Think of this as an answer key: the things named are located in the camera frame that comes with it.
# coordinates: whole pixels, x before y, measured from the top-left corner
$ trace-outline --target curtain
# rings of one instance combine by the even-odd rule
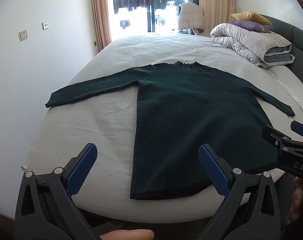
[[[101,51],[111,43],[108,1],[92,0],[92,8],[98,51]]]
[[[232,20],[235,10],[235,0],[199,0],[199,6],[205,17],[205,35],[210,37],[212,29],[220,23]]]

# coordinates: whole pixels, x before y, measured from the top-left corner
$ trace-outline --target white puffer vest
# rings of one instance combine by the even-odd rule
[[[192,2],[182,3],[178,15],[178,30],[201,29],[205,30],[205,18],[201,8]]]

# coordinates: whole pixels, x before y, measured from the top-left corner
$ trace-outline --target white pillow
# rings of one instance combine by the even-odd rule
[[[303,83],[299,78],[283,65],[272,66],[267,70],[285,88],[288,94],[293,97],[303,111]]]

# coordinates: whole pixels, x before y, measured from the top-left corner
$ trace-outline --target silver bolt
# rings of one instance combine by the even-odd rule
[[[264,171],[264,176],[269,178],[270,177],[270,173],[268,171]]]
[[[54,170],[54,172],[56,173],[56,174],[60,174],[60,173],[62,173],[62,168],[56,168],[55,170]]]
[[[234,173],[237,174],[237,175],[241,174],[241,169],[234,168]]]
[[[32,176],[32,171],[28,171],[25,175],[27,178],[30,178]]]

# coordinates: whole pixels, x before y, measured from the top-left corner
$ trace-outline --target bed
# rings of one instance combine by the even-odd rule
[[[272,31],[292,42],[292,54],[296,60],[288,68],[303,82],[303,31],[271,17],[267,18],[273,23],[269,27]],[[210,38],[150,34],[116,40],[89,62],[69,84],[110,75],[130,67],[177,61],[197,61],[232,73],[290,105],[296,114],[294,118],[259,100],[276,129],[294,140],[303,141],[302,137],[290,130],[292,120],[303,123],[303,111],[286,90],[267,70],[251,64]],[[30,146],[24,170],[32,170],[36,174],[50,173],[58,166],[65,166],[70,158],[91,142],[97,146],[99,155],[80,192],[73,197],[79,208],[113,219],[143,223],[177,223],[212,216],[223,200],[213,186],[185,198],[129,198],[137,91],[138,88],[133,86],[50,108]],[[270,173],[274,181],[283,175],[277,169]],[[245,195],[243,203],[247,200],[248,195]]]

